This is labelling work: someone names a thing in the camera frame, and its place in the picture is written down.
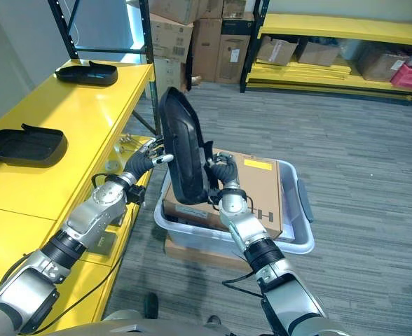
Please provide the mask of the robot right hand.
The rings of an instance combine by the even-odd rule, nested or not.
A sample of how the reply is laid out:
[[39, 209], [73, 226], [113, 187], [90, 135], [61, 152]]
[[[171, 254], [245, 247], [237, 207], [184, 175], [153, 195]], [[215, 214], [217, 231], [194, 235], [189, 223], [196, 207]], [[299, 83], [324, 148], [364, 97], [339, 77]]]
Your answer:
[[227, 152], [218, 152], [207, 158], [207, 166], [212, 175], [222, 182], [239, 184], [238, 166], [235, 157]]

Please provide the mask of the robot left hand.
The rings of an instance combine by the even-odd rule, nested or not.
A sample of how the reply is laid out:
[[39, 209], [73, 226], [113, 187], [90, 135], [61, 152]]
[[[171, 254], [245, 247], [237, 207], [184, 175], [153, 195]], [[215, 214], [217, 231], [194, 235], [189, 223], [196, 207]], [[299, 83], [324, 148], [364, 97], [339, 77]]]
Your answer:
[[123, 174], [138, 181], [147, 171], [155, 166], [171, 162], [173, 159], [173, 154], [165, 152], [162, 137], [150, 138], [128, 159]]

